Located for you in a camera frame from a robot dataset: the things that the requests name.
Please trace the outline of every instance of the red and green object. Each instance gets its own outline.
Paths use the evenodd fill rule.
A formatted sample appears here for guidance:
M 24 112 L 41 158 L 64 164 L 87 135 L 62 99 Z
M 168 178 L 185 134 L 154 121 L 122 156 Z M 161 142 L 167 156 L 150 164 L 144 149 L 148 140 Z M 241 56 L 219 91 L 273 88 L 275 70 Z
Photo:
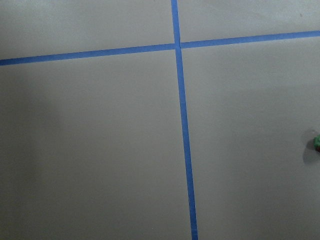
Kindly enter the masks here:
M 314 145 L 314 149 L 320 153 L 320 135 L 314 138 L 313 145 Z

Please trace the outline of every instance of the blue tape strip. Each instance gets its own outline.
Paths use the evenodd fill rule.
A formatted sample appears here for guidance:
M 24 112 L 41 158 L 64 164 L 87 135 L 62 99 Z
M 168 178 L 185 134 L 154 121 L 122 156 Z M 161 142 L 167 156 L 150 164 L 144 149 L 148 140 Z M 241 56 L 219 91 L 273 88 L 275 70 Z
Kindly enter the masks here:
M 134 46 L 134 47 L 124 47 L 124 48 L 96 50 L 96 51 L 82 51 L 82 52 L 73 52 L 73 53 L 52 54 L 52 55 L 43 55 L 43 56 L 28 56 L 28 57 L 20 57 L 20 58 L 2 59 L 0 60 L 0 66 L 67 60 L 67 59 L 92 58 L 92 57 L 120 55 L 120 54 L 135 54 L 135 53 L 174 50 L 174 49 L 175 49 L 175 44 L 169 43 L 169 44 Z
M 172 10 L 172 21 L 173 21 L 176 71 L 177 71 L 178 88 L 179 88 L 186 183 L 187 183 L 188 199 L 189 199 L 191 236 L 192 236 L 192 240 L 198 240 L 194 178 L 193 178 L 192 163 L 191 163 L 184 67 L 183 67 L 183 60 L 182 60 L 182 51 L 180 47 L 180 28 L 179 28 L 177 0 L 171 0 L 171 10 Z
M 228 45 L 228 44 L 243 44 L 243 43 L 264 42 L 264 41 L 283 40 L 283 39 L 311 38 L 311 37 L 320 37 L 320 31 L 302 31 L 302 32 L 279 33 L 279 34 L 269 34 L 269 35 L 259 35 L 259 36 L 244 36 L 244 37 L 233 37 L 233 38 L 223 38 L 223 39 L 213 39 L 213 40 L 203 40 L 203 41 L 189 41 L 189 42 L 182 42 L 180 45 L 182 49 L 189 49 L 189 48 L 199 48 L 199 47 Z

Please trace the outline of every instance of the blue line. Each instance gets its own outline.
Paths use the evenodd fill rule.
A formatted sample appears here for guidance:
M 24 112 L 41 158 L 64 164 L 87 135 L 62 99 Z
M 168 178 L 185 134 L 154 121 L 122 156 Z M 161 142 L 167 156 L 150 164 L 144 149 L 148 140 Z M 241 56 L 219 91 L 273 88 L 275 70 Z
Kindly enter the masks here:
M 269 35 L 259 35 L 259 36 L 243 36 L 243 37 L 233 37 L 233 38 L 223 38 L 223 39 L 213 39 L 213 40 L 203 40 L 203 41 L 189 41 L 189 42 L 182 42 L 181 48 L 189 49 L 189 48 L 199 48 L 199 47 L 228 45 L 228 44 L 243 44 L 243 43 L 264 42 L 264 41 L 283 40 L 283 39 L 311 38 L 311 37 L 320 37 L 320 31 L 301 31 L 301 32 L 279 33 L 279 34 L 269 34 Z
M 198 240 L 194 178 L 193 178 L 192 163 L 191 163 L 184 67 L 183 67 L 182 51 L 180 47 L 180 28 L 179 28 L 177 0 L 171 0 L 171 10 L 172 10 L 172 21 L 173 21 L 174 45 L 175 45 L 176 71 L 177 71 L 178 88 L 179 88 L 179 101 L 180 101 L 180 114 L 181 114 L 181 124 L 182 124 L 182 138 L 183 138 L 183 148 L 184 148 L 186 183 L 187 183 L 188 199 L 189 199 L 191 237 L 192 237 L 192 240 Z
M 134 46 L 134 47 L 124 47 L 124 48 L 96 50 L 96 51 L 61 53 L 61 54 L 42 55 L 42 56 L 28 56 L 28 57 L 19 57 L 19 58 L 11 58 L 11 59 L 2 59 L 0 60 L 0 66 L 67 60 L 67 59 L 92 58 L 92 57 L 120 55 L 120 54 L 135 54 L 135 53 L 174 50 L 174 49 L 175 49 L 175 44 L 169 43 L 169 44 Z

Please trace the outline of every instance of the horizontal blue line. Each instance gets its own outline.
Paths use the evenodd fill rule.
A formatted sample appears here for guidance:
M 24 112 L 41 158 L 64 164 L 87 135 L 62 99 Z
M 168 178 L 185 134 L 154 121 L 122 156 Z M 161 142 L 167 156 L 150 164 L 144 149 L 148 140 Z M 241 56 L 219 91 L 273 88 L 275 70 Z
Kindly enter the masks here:
M 310 38 L 310 37 L 320 37 L 320 31 L 302 31 L 302 32 L 279 33 L 279 34 L 258 35 L 258 36 L 222 38 L 222 39 L 203 40 L 203 41 L 189 41 L 189 42 L 182 42 L 180 46 L 182 49 L 190 49 L 190 48 L 199 48 L 199 47 L 208 47 L 208 46 L 243 44 L 243 43 L 283 40 L 283 39 Z
M 96 50 L 96 51 L 61 53 L 61 54 L 42 55 L 42 56 L 27 56 L 27 57 L 19 57 L 19 58 L 11 58 L 11 59 L 2 59 L 0 60 L 0 66 L 67 60 L 67 59 L 92 58 L 92 57 L 121 55 L 121 54 L 135 54 L 135 53 L 155 52 L 155 51 L 174 50 L 174 49 L 175 49 L 175 44 L 169 43 L 169 44 L 134 46 L 134 47 L 124 47 L 124 48 Z

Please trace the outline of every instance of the gray surface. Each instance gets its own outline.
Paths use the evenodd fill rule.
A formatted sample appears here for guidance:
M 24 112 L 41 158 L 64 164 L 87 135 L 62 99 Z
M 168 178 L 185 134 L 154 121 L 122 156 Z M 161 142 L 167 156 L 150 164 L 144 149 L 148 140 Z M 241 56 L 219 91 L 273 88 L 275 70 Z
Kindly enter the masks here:
M 170 0 L 0 0 L 0 59 L 173 43 Z
M 0 84 L 0 239 L 191 239 L 174 51 L 2 66 Z
M 319 30 L 320 0 L 178 0 L 181 41 Z
M 183 61 L 199 239 L 320 239 L 320 38 Z

